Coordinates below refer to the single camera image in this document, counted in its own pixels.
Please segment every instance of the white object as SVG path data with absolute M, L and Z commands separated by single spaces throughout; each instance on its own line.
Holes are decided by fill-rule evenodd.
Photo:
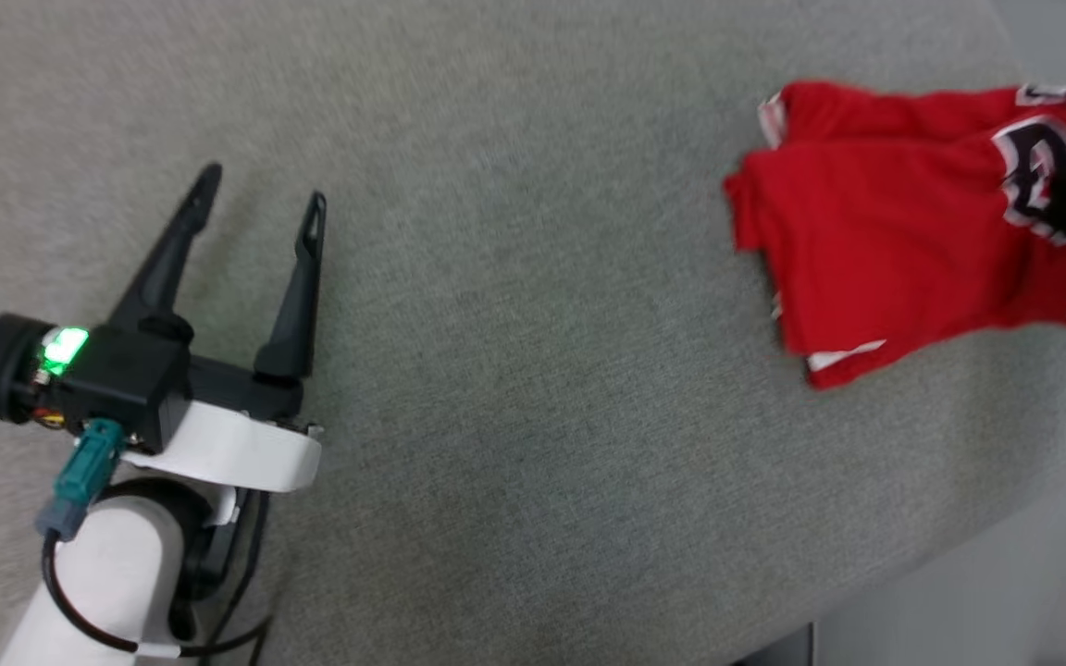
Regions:
M 207 526 L 228 525 L 228 523 L 241 518 L 241 509 L 237 507 L 237 488 L 232 486 L 221 486 L 212 506 L 215 508 L 208 517 L 208 522 L 205 522 Z
M 111 634 L 172 656 L 166 615 L 183 559 L 182 530 L 155 501 L 117 497 L 88 511 L 77 538 L 55 551 L 55 573 L 72 606 Z M 68 623 L 43 583 L 3 646 L 0 666 L 130 666 L 136 655 L 106 648 Z M 181 661 L 176 663 L 194 663 Z
M 123 459 L 210 484 L 287 493 L 310 485 L 321 451 L 305 434 L 193 401 L 164 452 L 125 452 Z
M 809 354 L 809 358 L 807 359 L 809 363 L 809 370 L 811 370 L 812 372 L 824 370 L 825 368 L 833 366 L 833 363 L 838 362 L 838 360 L 841 360 L 846 357 L 852 357 L 852 355 L 855 354 L 872 353 L 874 350 L 879 348 L 884 344 L 886 344 L 885 340 L 876 340 L 873 342 L 867 342 L 866 344 L 855 346 L 854 350 L 850 350 L 847 351 L 847 353 Z

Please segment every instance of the white bracket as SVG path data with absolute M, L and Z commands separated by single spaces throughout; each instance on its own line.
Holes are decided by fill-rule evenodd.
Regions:
M 123 459 L 208 484 L 288 493 L 314 480 L 321 450 L 308 435 L 193 401 L 161 454 L 124 452 Z

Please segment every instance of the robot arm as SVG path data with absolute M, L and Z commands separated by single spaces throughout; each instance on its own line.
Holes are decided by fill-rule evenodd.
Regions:
M 104 324 L 0 315 L 0 421 L 76 438 L 35 519 L 44 583 L 0 663 L 207 659 L 265 633 L 263 622 L 219 641 L 256 566 L 268 493 L 309 485 L 319 465 L 321 429 L 297 417 L 312 370 L 326 202 L 310 198 L 274 330 L 248 370 L 191 354 L 194 330 L 173 310 L 220 183 L 221 166 L 205 167 Z M 212 492 L 165 476 L 111 486 L 122 460 Z M 251 519 L 242 584 L 205 640 L 194 607 L 224 582 Z

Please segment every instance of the black camera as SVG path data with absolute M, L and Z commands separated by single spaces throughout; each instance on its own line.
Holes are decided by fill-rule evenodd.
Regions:
M 220 183 L 221 165 L 205 167 L 104 324 L 60 327 L 0 314 L 0 421 L 81 435 L 93 418 L 109 418 L 129 446 L 148 454 L 164 450 L 193 400 L 291 425 L 312 367 L 326 202 L 312 194 L 274 332 L 246 370 L 193 357 L 194 331 L 173 311 Z

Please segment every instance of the camera lens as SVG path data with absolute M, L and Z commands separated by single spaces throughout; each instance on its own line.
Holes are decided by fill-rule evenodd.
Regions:
M 0 421 L 22 423 L 34 406 L 33 359 L 53 325 L 4 312 L 0 314 Z

